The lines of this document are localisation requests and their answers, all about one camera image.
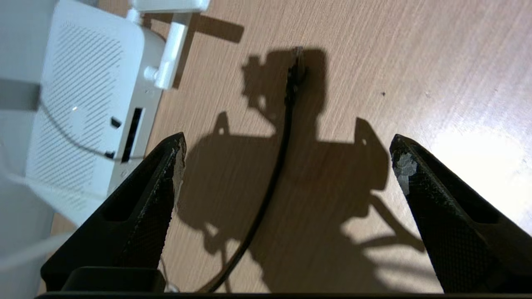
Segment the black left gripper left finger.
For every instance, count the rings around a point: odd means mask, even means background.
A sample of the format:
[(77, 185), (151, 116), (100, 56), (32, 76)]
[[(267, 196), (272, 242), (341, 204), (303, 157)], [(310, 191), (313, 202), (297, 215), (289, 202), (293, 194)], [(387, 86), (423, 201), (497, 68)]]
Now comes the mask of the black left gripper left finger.
[(44, 263), (48, 291), (81, 267), (158, 269), (175, 204), (174, 175), (185, 169), (180, 132), (162, 140)]

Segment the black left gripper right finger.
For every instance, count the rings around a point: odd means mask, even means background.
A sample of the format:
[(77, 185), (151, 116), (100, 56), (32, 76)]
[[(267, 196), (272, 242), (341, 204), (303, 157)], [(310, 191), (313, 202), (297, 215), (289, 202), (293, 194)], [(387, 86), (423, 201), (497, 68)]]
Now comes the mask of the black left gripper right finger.
[(443, 291), (530, 293), (531, 236), (415, 140), (389, 151)]

